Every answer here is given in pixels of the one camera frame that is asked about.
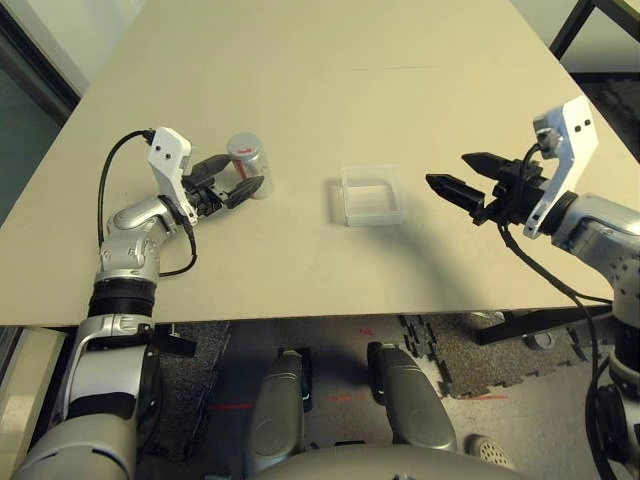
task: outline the clear plastic container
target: clear plastic container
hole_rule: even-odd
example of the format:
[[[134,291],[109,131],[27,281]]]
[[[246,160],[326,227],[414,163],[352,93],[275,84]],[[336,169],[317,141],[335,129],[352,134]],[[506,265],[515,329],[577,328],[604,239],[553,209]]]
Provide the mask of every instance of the clear plastic container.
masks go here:
[[[407,219],[398,167],[345,167],[342,193],[347,225],[390,225]]]

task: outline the white table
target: white table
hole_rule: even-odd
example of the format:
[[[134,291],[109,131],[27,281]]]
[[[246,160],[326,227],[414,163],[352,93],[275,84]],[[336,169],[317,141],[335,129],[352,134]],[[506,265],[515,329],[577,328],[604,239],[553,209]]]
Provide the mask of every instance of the white table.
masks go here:
[[[193,162],[255,132],[276,186],[201,222],[195,268],[160,281],[159,322],[568,305],[424,174],[489,193],[460,155],[520,157],[533,116],[578,94],[507,0],[148,2],[0,231],[1,323],[85,317],[104,157],[125,133],[157,126],[197,145]],[[600,147],[576,191],[640,208],[640,169],[597,113],[595,123]],[[147,148],[116,158],[105,212],[156,193]],[[399,166],[410,219],[346,227],[340,168],[376,164]],[[518,238],[576,289],[610,295],[548,239]],[[188,256],[184,236],[169,241],[163,270]]]

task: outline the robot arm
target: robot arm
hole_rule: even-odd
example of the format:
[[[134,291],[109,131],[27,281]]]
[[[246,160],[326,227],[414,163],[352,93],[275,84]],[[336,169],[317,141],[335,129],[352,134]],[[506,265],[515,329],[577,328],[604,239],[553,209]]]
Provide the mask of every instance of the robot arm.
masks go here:
[[[248,178],[226,192],[214,177],[229,156],[206,159],[185,175],[190,152],[191,144],[177,132],[154,132],[149,164],[161,195],[108,220],[89,312],[78,328],[58,400],[62,422],[31,449],[15,479],[133,480],[139,424],[158,409],[158,353],[195,351],[192,342],[154,330],[155,289],[163,276],[159,248],[180,225],[192,237],[198,217],[235,208],[263,180]]]
[[[543,158],[559,158],[551,180],[542,176],[542,167],[531,164],[530,158],[510,161],[490,153],[462,157],[477,173],[498,182],[493,190],[496,199],[486,206],[482,192],[457,178],[436,174],[427,175],[426,180],[438,195],[469,212],[476,225],[491,220],[500,229],[509,223],[523,223],[526,236],[550,235],[553,245],[575,255],[609,281],[613,315],[618,320],[615,351],[609,358],[614,385],[597,389],[595,408],[587,411],[587,421],[593,420],[590,417],[597,421],[598,451],[625,464],[630,471],[637,470],[640,213],[592,194],[578,196],[569,190],[597,146],[586,98],[578,97],[536,118],[534,129],[537,144],[530,152],[537,149]]]

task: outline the silver canister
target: silver canister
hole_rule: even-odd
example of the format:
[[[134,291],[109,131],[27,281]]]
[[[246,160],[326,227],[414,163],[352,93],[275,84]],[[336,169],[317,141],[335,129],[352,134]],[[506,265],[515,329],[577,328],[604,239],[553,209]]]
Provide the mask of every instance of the silver canister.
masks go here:
[[[262,186],[252,198],[263,199],[273,193],[271,169],[262,142],[257,136],[248,132],[237,133],[227,143],[227,152],[231,156],[236,172],[243,180],[249,177],[264,177]]]

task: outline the black cable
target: black cable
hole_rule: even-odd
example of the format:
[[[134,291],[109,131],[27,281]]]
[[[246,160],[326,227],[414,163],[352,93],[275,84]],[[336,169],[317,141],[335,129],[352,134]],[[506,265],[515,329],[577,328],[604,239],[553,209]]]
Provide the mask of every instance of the black cable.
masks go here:
[[[198,259],[198,252],[196,247],[196,237],[193,233],[193,227],[189,222],[189,219],[180,214],[175,205],[171,202],[171,200],[166,195],[159,195],[158,199],[165,204],[167,209],[171,212],[174,220],[178,223],[178,225],[182,225],[184,228],[187,237],[189,238],[189,244],[191,245],[191,261],[187,264],[186,267],[182,267],[178,270],[173,270],[171,272],[161,272],[160,277],[173,277],[174,275],[180,275],[186,271],[191,270],[191,268],[196,264],[196,260]]]
[[[607,456],[605,455],[600,444],[596,423],[596,391],[598,390],[598,379],[608,366],[609,357],[605,358],[605,360],[602,362],[602,364],[598,368],[598,371],[596,372],[595,378],[593,378],[591,380],[591,383],[589,384],[589,389],[587,391],[587,400],[584,406],[584,420],[587,429],[587,440],[589,441],[589,448],[591,449],[591,456],[593,457],[593,462],[595,463],[596,469],[598,470],[598,475],[600,475],[600,478],[602,480],[615,480],[616,476],[613,473],[611,464],[607,460]]]
[[[102,242],[104,242],[104,221],[102,213],[104,207],[104,188],[107,183],[107,174],[109,173],[109,167],[111,166],[113,157],[115,157],[120,147],[132,138],[144,137],[147,140],[147,143],[151,144],[153,141],[153,134],[153,130],[136,130],[135,132],[131,132],[118,140],[107,155],[107,159],[102,167],[102,173],[100,174],[100,186],[98,187],[98,247],[101,247]]]
[[[585,425],[587,430],[587,439],[589,441],[589,448],[591,449],[591,454],[593,456],[594,463],[596,464],[596,468],[598,469],[598,474],[603,480],[613,480],[615,479],[615,475],[613,470],[611,469],[611,465],[607,460],[606,454],[604,453],[602,446],[600,445],[600,441],[598,439],[598,432],[595,420],[595,393],[598,386],[598,379],[602,372],[606,369],[609,364],[609,359],[605,359],[605,361],[598,367],[598,340],[596,335],[595,322],[591,315],[591,312],[582,304],[579,298],[584,298],[588,300],[611,303],[609,300],[592,297],[589,295],[584,295],[573,288],[571,288],[566,283],[562,282],[560,279],[555,277],[551,272],[546,270],[542,265],[536,262],[533,258],[527,255],[518,245],[516,240],[513,238],[511,233],[509,232],[509,216],[513,212],[513,209],[518,204],[518,202],[522,199],[522,194],[524,191],[524,179],[525,179],[525,171],[526,167],[531,161],[531,157],[533,154],[540,149],[538,144],[533,145],[525,154],[522,164],[520,165],[520,172],[518,174],[518,184],[516,189],[516,194],[514,195],[511,202],[507,205],[504,215],[501,217],[500,222],[498,222],[498,232],[502,237],[507,248],[509,248],[515,255],[520,258],[524,263],[526,263],[530,268],[532,268],[536,273],[541,275],[545,280],[547,280],[551,285],[553,285],[560,292],[569,297],[577,306],[580,308],[586,318],[587,324],[589,327],[589,336],[591,337],[591,349],[592,349],[592,363],[591,363],[591,382],[589,384],[589,389],[587,390],[587,398],[585,402]]]

